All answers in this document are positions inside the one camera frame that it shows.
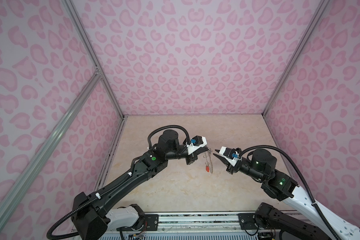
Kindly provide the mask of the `perforated metal ring disc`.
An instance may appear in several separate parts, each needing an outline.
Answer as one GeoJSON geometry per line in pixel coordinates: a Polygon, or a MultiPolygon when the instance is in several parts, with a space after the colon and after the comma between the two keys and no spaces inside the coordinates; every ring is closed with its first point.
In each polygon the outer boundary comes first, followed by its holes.
{"type": "Polygon", "coordinates": [[[213,174],[213,163],[212,163],[212,150],[209,149],[208,152],[205,152],[204,153],[204,160],[205,160],[205,165],[206,164],[209,164],[209,167],[210,167],[210,174],[213,174]]]}

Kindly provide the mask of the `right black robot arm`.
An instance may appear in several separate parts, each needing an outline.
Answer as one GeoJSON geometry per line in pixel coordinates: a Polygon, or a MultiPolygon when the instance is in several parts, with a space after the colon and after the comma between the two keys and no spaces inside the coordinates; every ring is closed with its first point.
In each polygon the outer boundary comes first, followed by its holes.
{"type": "Polygon", "coordinates": [[[262,203],[254,214],[254,222],[260,228],[275,228],[302,240],[360,240],[360,228],[342,219],[317,201],[307,181],[293,160],[281,149],[259,145],[245,150],[221,147],[217,157],[231,175],[243,173],[261,184],[263,191],[298,211],[311,223],[286,216],[276,208],[262,203]],[[289,175],[276,169],[277,159],[270,150],[283,155],[295,169],[302,186],[289,175]]]}

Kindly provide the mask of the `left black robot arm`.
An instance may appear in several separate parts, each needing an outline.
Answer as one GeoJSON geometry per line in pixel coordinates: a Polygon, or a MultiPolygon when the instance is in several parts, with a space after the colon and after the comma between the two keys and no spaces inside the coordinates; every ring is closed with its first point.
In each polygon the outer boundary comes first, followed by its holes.
{"type": "Polygon", "coordinates": [[[202,136],[190,138],[178,125],[168,125],[148,135],[148,150],[132,160],[131,167],[116,180],[89,195],[78,194],[73,209],[47,231],[49,240],[80,236],[83,240],[98,240],[112,223],[109,211],[137,186],[150,180],[168,166],[170,160],[194,163],[209,150],[202,136]]]}

